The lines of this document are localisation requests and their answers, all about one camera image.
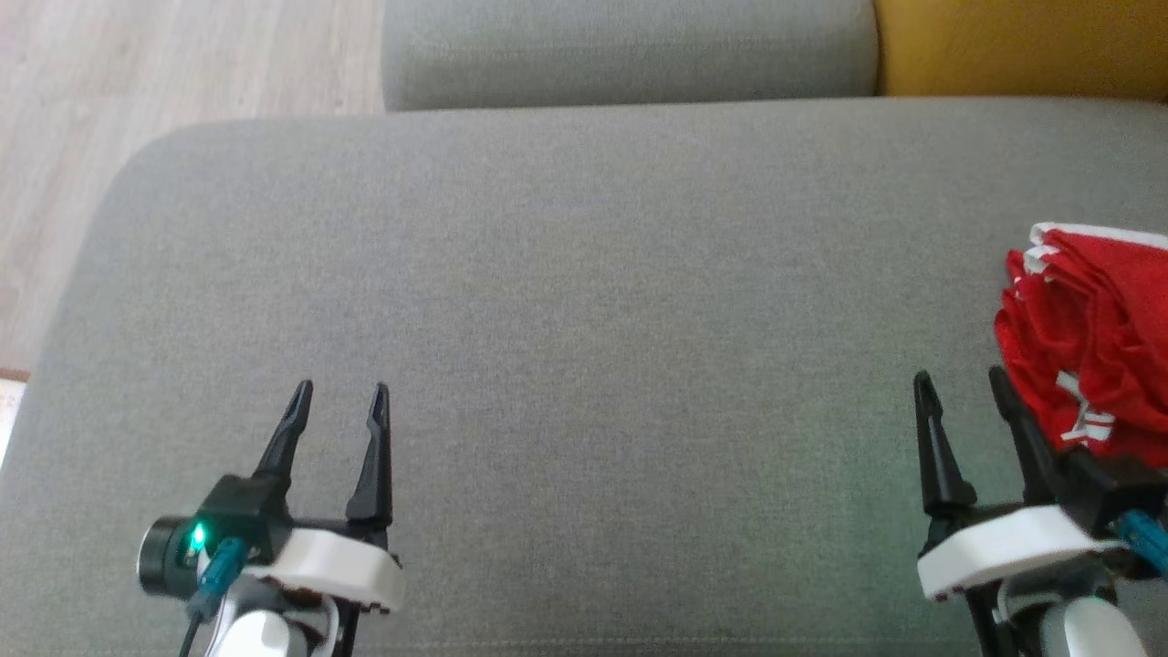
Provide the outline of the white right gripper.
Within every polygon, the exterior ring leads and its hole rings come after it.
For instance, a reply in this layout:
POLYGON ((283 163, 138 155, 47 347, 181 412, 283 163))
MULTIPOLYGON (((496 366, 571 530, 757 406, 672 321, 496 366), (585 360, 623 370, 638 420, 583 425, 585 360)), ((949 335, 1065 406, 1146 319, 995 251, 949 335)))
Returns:
POLYGON ((929 537, 916 570, 924 599, 943 602, 982 585, 997 583, 1006 599, 1066 600, 1112 587, 1110 558, 1126 556, 1119 539, 1098 539, 1069 518, 1057 502, 1062 473, 1026 401, 1004 367, 988 369, 997 415, 1008 426, 1026 505, 975 520, 976 491, 964 479, 944 427, 944 408, 932 378, 912 380, 923 512, 929 537))

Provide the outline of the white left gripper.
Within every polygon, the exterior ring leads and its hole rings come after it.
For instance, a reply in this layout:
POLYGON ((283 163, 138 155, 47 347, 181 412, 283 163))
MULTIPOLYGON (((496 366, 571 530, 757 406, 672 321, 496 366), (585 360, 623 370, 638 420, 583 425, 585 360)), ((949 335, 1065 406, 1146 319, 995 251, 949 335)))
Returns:
MULTIPOLYGON (((297 441, 308 427, 314 383, 301 380, 288 399, 253 476, 291 478, 297 441)), ((369 406, 369 440, 361 473, 346 504, 347 523, 334 527, 293 527, 267 562, 255 558, 242 574, 267 579, 288 592, 308 592, 359 606, 362 611, 401 610, 406 573, 388 549, 388 530, 369 525, 392 523, 391 395, 378 381, 369 406)))

